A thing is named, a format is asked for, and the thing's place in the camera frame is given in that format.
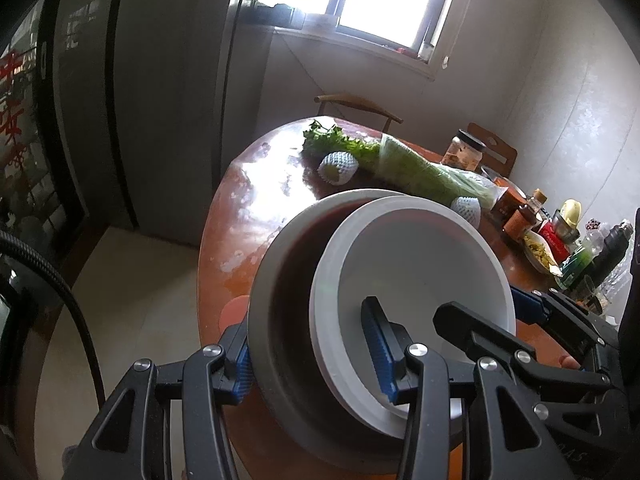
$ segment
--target white bowl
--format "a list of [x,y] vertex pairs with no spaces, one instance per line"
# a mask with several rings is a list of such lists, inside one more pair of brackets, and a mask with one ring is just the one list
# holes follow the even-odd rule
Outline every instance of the white bowl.
[[468,362],[435,332],[433,314],[447,301],[515,334],[507,277],[489,245],[461,216],[412,196],[381,198],[349,215],[329,240],[314,275],[312,345],[341,405],[394,437],[404,437],[407,413],[380,391],[360,324],[367,296],[377,296],[389,320],[404,325],[414,341],[446,358]]

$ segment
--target bottle cap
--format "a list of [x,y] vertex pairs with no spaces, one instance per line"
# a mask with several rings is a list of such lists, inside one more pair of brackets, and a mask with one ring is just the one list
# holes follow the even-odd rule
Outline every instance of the bottle cap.
[[631,225],[631,222],[625,218],[622,222],[620,222],[619,227],[620,229],[622,229],[622,232],[624,233],[626,239],[631,240],[631,235],[634,233],[634,228]]
[[542,191],[540,191],[539,189],[533,192],[533,198],[538,200],[538,202],[540,202],[541,204],[546,202],[546,195],[542,193]]
[[464,143],[471,146],[473,149],[479,152],[484,152],[486,145],[482,140],[476,139],[473,135],[468,134],[465,130],[458,130],[457,137]]

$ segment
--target white wall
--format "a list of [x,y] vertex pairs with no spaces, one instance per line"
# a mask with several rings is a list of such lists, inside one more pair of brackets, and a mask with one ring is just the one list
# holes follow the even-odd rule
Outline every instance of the white wall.
[[[633,221],[640,205],[640,66],[596,0],[547,0],[538,49],[498,133],[518,150],[511,177],[567,198],[583,220]],[[620,320],[622,305],[616,306]]]
[[[346,47],[275,34],[257,135],[315,115],[315,95],[350,92],[404,119],[390,133],[443,153],[457,129],[469,122],[492,130],[504,121],[516,95],[513,88],[522,84],[534,53],[543,2],[471,0],[449,67],[435,81]],[[348,108],[340,113],[367,126],[384,123]]]

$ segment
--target chair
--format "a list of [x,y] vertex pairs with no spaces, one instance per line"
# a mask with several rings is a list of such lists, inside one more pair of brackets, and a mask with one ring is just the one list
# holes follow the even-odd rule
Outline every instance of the chair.
[[486,150],[484,150],[480,164],[508,178],[516,162],[516,157],[518,156],[517,150],[504,142],[496,134],[485,130],[475,123],[469,123],[466,131],[476,139],[482,140],[486,145]]
[[314,97],[314,101],[316,103],[320,103],[320,107],[318,108],[318,115],[324,115],[324,108],[327,103],[333,103],[336,105],[348,106],[349,108],[356,108],[356,110],[364,110],[365,112],[372,112],[374,114],[382,115],[386,117],[386,123],[384,128],[382,128],[382,132],[386,134],[389,130],[389,126],[391,126],[391,121],[395,121],[398,124],[402,124],[404,121],[391,112],[387,112],[382,106],[376,104],[373,101],[369,101],[364,97],[358,97],[357,95],[351,94],[328,94],[328,95],[319,95]]

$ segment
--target green bottle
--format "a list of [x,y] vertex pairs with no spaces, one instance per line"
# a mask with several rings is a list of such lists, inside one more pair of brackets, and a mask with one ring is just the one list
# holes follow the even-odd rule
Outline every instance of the green bottle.
[[556,283],[562,290],[571,287],[585,267],[600,254],[604,247],[605,236],[606,234],[603,234],[600,229],[589,231],[580,241],[579,247],[562,262],[560,266],[562,278],[556,278]]

